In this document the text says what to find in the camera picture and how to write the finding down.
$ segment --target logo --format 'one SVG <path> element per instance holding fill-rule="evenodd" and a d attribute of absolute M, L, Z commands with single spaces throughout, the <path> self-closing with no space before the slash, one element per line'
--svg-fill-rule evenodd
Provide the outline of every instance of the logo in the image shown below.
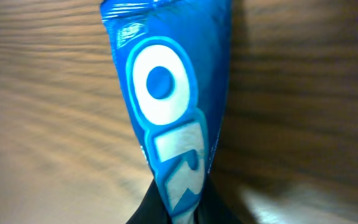
<path fill-rule="evenodd" d="M 208 129 L 197 108 L 198 85 L 183 47 L 149 37 L 130 52 L 127 84 L 162 200 L 172 217 L 194 212 L 203 188 Z"/>

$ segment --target wooden surface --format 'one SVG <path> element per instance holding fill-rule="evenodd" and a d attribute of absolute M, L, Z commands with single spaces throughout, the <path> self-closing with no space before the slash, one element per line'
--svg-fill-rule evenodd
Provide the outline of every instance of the wooden surface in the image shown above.
<path fill-rule="evenodd" d="M 125 223 L 150 183 L 98 4 L 0 0 L 1 224 Z M 219 192 L 244 223 L 358 223 L 358 0 L 234 9 Z"/>

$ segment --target plastic wrapper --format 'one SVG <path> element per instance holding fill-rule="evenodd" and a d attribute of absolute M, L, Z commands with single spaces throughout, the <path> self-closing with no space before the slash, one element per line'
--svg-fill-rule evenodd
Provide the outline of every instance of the plastic wrapper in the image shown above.
<path fill-rule="evenodd" d="M 192 223 L 226 104 L 231 0 L 107 0 L 101 15 L 164 205 Z"/>

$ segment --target black object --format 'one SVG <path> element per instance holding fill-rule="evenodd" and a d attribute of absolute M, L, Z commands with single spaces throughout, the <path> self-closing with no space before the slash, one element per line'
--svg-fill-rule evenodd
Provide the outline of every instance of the black object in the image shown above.
<path fill-rule="evenodd" d="M 220 199 L 209 177 L 206 178 L 200 204 L 195 212 L 197 224 L 241 224 L 240 220 Z M 160 198 L 155 181 L 143 198 L 142 203 L 127 224 L 172 224 Z"/>

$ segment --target wooden table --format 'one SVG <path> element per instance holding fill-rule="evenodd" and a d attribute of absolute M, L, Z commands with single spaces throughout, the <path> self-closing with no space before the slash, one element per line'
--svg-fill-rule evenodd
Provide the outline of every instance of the wooden table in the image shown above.
<path fill-rule="evenodd" d="M 0 224 L 125 223 L 149 186 L 98 6 L 0 0 Z M 233 23 L 224 200 L 358 223 L 358 0 L 238 0 Z"/>

